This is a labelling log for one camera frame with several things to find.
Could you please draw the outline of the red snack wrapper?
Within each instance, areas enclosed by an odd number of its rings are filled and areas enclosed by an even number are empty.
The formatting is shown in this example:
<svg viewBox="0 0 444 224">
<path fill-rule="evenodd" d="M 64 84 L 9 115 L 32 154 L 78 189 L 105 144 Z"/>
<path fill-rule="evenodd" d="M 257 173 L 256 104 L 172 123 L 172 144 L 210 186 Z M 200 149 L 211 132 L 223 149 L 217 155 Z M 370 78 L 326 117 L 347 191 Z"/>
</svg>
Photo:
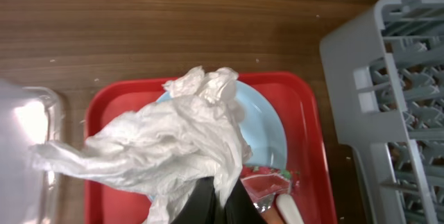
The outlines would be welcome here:
<svg viewBox="0 0 444 224">
<path fill-rule="evenodd" d="M 300 173 L 267 166 L 244 165 L 240 180 L 261 214 L 269 210 L 275 197 L 280 194 L 292 194 L 300 187 Z"/>
</svg>

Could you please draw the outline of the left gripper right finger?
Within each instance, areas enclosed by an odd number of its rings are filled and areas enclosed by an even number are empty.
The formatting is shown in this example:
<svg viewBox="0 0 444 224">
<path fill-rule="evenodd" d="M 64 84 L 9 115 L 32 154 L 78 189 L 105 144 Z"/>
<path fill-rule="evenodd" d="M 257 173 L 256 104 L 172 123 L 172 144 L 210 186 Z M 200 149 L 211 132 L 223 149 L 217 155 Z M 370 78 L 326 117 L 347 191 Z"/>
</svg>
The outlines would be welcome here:
<svg viewBox="0 0 444 224">
<path fill-rule="evenodd" d="M 224 207 L 226 224 L 266 224 L 241 180 L 237 180 Z"/>
</svg>

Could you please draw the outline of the white tissue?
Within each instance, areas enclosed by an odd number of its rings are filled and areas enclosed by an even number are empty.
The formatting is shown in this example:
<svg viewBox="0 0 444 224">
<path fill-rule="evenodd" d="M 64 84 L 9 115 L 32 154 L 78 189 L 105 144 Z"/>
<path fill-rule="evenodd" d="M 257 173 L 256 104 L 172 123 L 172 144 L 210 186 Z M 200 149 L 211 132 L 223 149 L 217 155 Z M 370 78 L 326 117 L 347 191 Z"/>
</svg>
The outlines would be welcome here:
<svg viewBox="0 0 444 224">
<path fill-rule="evenodd" d="M 235 112 L 237 79 L 227 67 L 194 67 L 164 84 L 169 100 L 120 114 L 82 150 L 59 141 L 32 146 L 32 165 L 152 196 L 148 223 L 170 223 L 201 178 L 213 178 L 225 205 L 252 155 Z"/>
</svg>

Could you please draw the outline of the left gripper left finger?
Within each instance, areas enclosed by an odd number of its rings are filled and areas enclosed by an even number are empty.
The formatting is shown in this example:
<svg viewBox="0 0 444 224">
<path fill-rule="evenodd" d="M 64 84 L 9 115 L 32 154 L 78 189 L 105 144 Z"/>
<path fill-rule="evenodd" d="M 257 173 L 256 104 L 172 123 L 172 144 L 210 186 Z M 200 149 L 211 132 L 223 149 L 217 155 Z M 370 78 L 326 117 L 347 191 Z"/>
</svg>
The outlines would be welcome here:
<svg viewBox="0 0 444 224">
<path fill-rule="evenodd" d="M 214 178 L 198 179 L 188 201 L 171 224 L 221 224 L 222 209 L 214 189 Z"/>
</svg>

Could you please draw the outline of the orange carrot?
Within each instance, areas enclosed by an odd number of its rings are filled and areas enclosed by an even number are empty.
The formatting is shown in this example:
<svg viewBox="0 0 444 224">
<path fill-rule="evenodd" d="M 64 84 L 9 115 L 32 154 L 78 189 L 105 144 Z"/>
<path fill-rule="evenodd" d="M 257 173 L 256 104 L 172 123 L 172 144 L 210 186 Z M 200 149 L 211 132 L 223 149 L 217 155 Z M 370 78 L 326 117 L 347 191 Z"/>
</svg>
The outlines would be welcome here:
<svg viewBox="0 0 444 224">
<path fill-rule="evenodd" d="M 265 212 L 262 212 L 261 217 L 268 224 L 285 224 L 285 222 L 281 218 L 278 210 L 275 207 L 271 207 L 270 209 L 266 210 Z"/>
</svg>

